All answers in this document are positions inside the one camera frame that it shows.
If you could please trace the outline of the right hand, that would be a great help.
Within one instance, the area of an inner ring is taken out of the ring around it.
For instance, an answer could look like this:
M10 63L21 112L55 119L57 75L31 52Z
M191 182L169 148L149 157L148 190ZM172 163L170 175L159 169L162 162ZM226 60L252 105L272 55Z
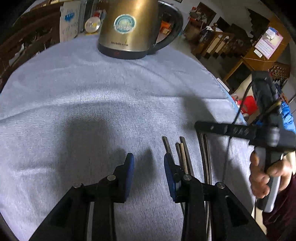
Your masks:
M281 161L269 167L266 173L259 167L260 159L255 151L251 153L250 162L251 190L253 195L259 199L269 194L270 188L267 184L271 177L280 177L278 192L281 192L287 188L292 175L295 174L295 152L288 153Z

